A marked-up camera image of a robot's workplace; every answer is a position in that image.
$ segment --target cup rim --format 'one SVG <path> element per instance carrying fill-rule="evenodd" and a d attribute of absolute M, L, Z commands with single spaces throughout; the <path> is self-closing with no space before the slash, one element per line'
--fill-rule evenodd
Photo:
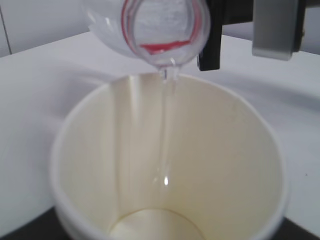
<path fill-rule="evenodd" d="M 101 230 L 95 227 L 93 224 L 90 223 L 84 216 L 82 216 L 74 205 L 71 203 L 70 199 L 67 197 L 66 193 L 60 186 L 59 181 L 59 149 L 61 149 L 63 139 L 67 134 L 67 130 L 70 128 L 70 125 L 73 123 L 74 118 L 78 115 L 78 113 L 89 103 L 95 96 L 99 95 L 101 92 L 105 91 L 107 88 L 110 87 L 110 84 L 114 82 L 123 81 L 128 78 L 128 76 L 152 76 L 158 73 L 142 73 L 142 74 L 133 74 L 133 75 L 126 75 L 124 77 L 118 78 L 116 81 L 112 81 L 110 83 L 106 83 L 97 89 L 93 90 L 89 93 L 83 100 L 81 100 L 67 115 L 61 129 L 59 130 L 57 137 L 53 143 L 51 149 L 51 155 L 49 160 L 49 180 L 50 180 L 50 187 L 53 195 L 53 199 L 55 202 L 55 207 L 58 207 L 64 216 L 66 216 L 77 229 L 77 231 L 81 232 L 84 236 L 88 236 L 88 239 L 91 240 L 113 240 L 112 237 L 103 234 Z M 271 217 L 268 219 L 267 223 L 251 238 L 248 240 L 264 240 L 270 238 L 280 226 L 286 211 L 286 206 L 288 205 L 288 197 L 289 197 L 289 181 L 288 181 L 288 173 L 287 173 L 287 165 L 284 154 L 282 152 L 281 143 L 276 137 L 274 130 L 269 126 L 269 124 L 261 117 L 261 115 L 255 110 L 255 108 L 243 97 L 239 96 L 237 93 L 233 92 L 232 90 L 211 82 L 209 80 L 204 80 L 198 77 L 194 77 L 191 75 L 181 74 L 180 76 L 193 79 L 197 82 L 209 84 L 215 88 L 218 88 L 232 97 L 236 98 L 240 102 L 242 102 L 262 123 L 265 127 L 267 132 L 269 133 L 272 141 L 275 143 L 275 150 L 279 156 L 280 165 L 281 165 L 281 173 L 282 173 L 282 191 L 280 193 L 280 199 L 277 204 L 277 208 Z"/>

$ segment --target white table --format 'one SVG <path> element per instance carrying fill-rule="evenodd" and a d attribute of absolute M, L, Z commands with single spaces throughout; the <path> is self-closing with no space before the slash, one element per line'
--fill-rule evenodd
<path fill-rule="evenodd" d="M 0 58 L 0 236 L 53 206 L 47 163 L 68 112 L 105 81 L 151 71 L 91 33 Z M 258 58 L 250 41 L 224 36 L 221 70 L 193 61 L 183 72 L 233 89 L 266 118 L 287 156 L 286 216 L 320 236 L 320 55 Z"/>

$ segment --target clear plastic cup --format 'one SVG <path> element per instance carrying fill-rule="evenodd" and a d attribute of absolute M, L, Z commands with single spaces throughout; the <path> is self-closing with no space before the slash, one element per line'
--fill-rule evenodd
<path fill-rule="evenodd" d="M 204 0 L 82 0 L 89 29 L 120 54 L 158 68 L 181 66 L 206 44 Z"/>

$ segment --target clear liquid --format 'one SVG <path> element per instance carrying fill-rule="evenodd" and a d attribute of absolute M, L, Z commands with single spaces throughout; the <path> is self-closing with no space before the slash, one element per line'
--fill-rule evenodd
<path fill-rule="evenodd" d="M 185 217 L 164 209 L 143 209 L 121 218 L 111 237 L 119 240 L 204 240 Z"/>
<path fill-rule="evenodd" d="M 168 148 L 170 145 L 170 133 L 176 106 L 176 88 L 179 80 L 178 67 L 168 67 L 160 70 L 162 77 L 162 108 L 160 126 L 159 146 L 159 179 L 160 196 L 162 201 L 166 200 L 166 188 L 170 186 L 170 160 L 168 159 Z"/>

